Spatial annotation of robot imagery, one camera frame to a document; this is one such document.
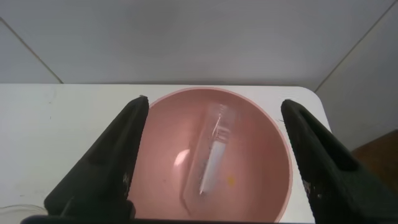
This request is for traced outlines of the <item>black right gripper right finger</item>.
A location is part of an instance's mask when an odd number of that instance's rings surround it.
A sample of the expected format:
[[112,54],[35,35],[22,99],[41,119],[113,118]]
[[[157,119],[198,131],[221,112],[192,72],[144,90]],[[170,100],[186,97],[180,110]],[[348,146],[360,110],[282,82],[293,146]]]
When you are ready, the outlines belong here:
[[397,196],[305,107],[281,112],[316,223],[397,223]]

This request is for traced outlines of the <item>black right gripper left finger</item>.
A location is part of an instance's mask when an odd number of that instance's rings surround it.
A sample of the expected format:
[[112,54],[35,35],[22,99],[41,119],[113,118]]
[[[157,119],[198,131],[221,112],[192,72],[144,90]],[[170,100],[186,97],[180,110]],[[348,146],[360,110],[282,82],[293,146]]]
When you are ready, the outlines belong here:
[[131,220],[127,196],[149,101],[130,101],[44,200],[51,216]]

